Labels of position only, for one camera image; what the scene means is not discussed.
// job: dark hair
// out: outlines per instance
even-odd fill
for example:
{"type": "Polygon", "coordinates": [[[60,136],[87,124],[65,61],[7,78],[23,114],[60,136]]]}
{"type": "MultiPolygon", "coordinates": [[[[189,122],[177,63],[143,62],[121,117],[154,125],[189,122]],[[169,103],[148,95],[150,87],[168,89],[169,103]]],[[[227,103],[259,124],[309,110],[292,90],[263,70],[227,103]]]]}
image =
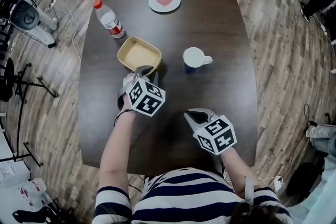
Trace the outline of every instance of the dark hair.
{"type": "Polygon", "coordinates": [[[250,206],[249,203],[239,204],[233,212],[229,224],[285,224],[276,214],[277,206],[250,206]]]}

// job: dark wooden table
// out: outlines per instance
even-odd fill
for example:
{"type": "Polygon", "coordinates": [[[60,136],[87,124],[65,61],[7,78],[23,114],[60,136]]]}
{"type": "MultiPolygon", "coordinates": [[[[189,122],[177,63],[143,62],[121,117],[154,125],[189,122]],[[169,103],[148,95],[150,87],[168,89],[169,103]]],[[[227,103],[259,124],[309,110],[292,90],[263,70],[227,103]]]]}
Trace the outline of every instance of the dark wooden table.
{"type": "Polygon", "coordinates": [[[181,167],[212,170],[208,152],[198,146],[183,112],[209,108],[224,114],[237,135],[236,149],[254,165],[257,97],[251,49],[236,0],[181,0],[178,10],[158,14],[148,0],[102,0],[122,22],[127,36],[115,40],[92,11],[79,82],[80,144],[84,164],[99,167],[119,112],[117,92],[129,70],[117,59],[123,41],[136,36],[162,53],[160,87],[166,103],[153,117],[138,115],[128,172],[158,175],[181,167]],[[184,73],[183,51],[199,47],[213,57],[200,72],[184,73]]]}

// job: yellow container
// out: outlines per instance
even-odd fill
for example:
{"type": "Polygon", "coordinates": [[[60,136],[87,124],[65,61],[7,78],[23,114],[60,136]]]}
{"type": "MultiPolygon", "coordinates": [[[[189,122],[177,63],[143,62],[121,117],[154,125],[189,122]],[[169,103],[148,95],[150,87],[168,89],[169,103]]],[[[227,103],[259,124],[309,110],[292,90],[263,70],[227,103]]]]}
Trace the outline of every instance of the yellow container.
{"type": "Polygon", "coordinates": [[[147,76],[158,68],[162,59],[158,48],[137,37],[129,37],[120,47],[117,57],[124,66],[133,71],[140,66],[153,66],[154,69],[147,76]]]}

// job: navy and white striped shirt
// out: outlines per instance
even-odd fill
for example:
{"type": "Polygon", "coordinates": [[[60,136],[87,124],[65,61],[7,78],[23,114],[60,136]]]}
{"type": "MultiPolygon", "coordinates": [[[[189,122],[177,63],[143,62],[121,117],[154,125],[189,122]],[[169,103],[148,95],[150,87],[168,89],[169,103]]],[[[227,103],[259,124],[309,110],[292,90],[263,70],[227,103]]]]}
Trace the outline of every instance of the navy and white striped shirt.
{"type": "MultiPolygon", "coordinates": [[[[239,198],[216,174],[194,168],[174,170],[145,181],[140,201],[132,208],[128,195],[116,187],[98,191],[92,224],[137,223],[228,223],[239,198]]],[[[254,191],[254,205],[277,206],[277,217],[291,224],[285,207],[270,188],[254,191]]]]}

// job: cup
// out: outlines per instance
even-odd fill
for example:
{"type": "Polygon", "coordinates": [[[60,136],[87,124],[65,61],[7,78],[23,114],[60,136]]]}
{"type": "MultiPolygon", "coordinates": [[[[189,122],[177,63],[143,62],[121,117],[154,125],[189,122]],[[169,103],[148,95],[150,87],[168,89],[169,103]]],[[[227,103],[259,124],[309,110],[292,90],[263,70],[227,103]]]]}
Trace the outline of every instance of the cup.
{"type": "Polygon", "coordinates": [[[187,48],[183,53],[183,65],[186,72],[196,72],[203,65],[212,63],[212,57],[205,56],[204,52],[196,47],[187,48]]]}

